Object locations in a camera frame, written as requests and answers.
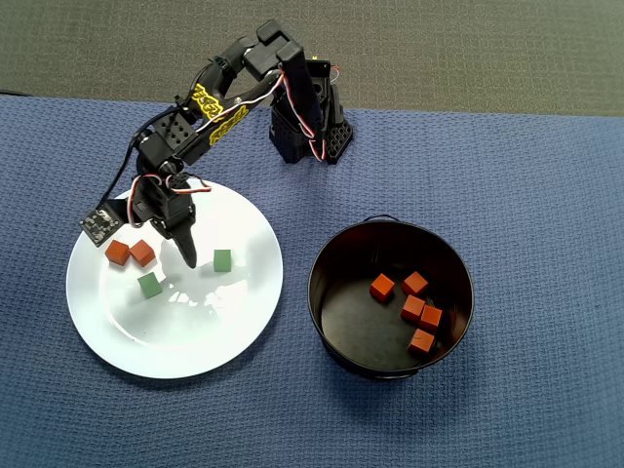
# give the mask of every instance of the blue cloth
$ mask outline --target blue cloth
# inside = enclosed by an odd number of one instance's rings
[[[350,110],[337,166],[290,166],[258,109],[193,172],[272,223],[280,304],[231,363],[157,381],[90,351],[64,287],[77,220],[163,108],[0,98],[2,466],[624,466],[624,119]],[[446,239],[476,294],[461,344],[395,382],[335,364],[306,305],[319,249],[377,213]]]

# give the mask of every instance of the white wire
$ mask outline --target white wire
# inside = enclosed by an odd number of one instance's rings
[[[312,150],[314,157],[317,159],[317,161],[322,163],[323,161],[325,161],[325,140],[323,140],[323,154],[321,156],[319,156],[319,153],[316,152],[316,148],[314,147],[315,141],[316,139],[308,139],[308,142],[310,143],[310,149]]]
[[[336,75],[333,77],[333,79],[330,80],[330,83],[335,83],[338,79],[338,76],[340,76],[340,70],[338,68],[332,68],[332,70],[335,70]]]
[[[277,80],[277,83],[275,83],[275,85],[273,85],[273,88],[271,88],[271,90],[268,93],[266,93],[265,95],[262,95],[260,97],[257,97],[254,100],[244,100],[243,102],[239,102],[238,104],[234,104],[229,109],[224,110],[223,112],[220,112],[220,113],[216,114],[215,117],[213,117],[208,122],[206,122],[204,125],[202,125],[199,129],[196,130],[196,132],[200,133],[202,130],[207,128],[212,122],[214,122],[216,119],[224,116],[225,114],[228,114],[229,112],[231,112],[232,110],[236,109],[237,107],[240,107],[241,105],[255,104],[257,102],[265,100],[266,98],[271,96],[275,92],[275,90],[277,90],[280,87],[280,85],[282,84],[282,81],[284,81],[284,72],[282,72],[282,74],[280,75],[280,79]]]
[[[310,127],[308,127],[308,125],[303,121],[303,118],[294,109],[293,97],[291,96],[291,87],[289,85],[289,79],[286,77],[286,75],[284,76],[284,83],[286,85],[286,97],[288,98],[289,103],[291,104],[291,109],[292,109],[292,112],[294,113],[294,116],[299,121],[299,127],[301,127],[301,131],[308,138],[310,139],[314,138],[314,131]]]

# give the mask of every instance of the gray carpet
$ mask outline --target gray carpet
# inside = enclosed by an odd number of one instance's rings
[[[0,0],[0,88],[170,101],[271,18],[348,107],[624,115],[621,0]]]

